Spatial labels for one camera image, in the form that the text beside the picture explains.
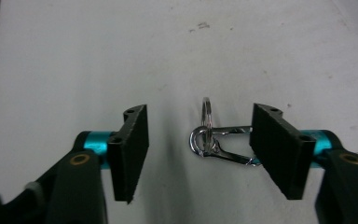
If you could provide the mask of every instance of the white surface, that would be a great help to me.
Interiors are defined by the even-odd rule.
[[[210,96],[216,126],[250,124],[257,102],[357,152],[358,34],[347,20],[322,0],[2,1],[3,199],[81,131],[118,130],[125,109],[148,104],[150,148],[131,205],[111,200],[103,173],[111,223],[316,223],[323,171],[288,202],[263,168],[203,160],[187,138]]]

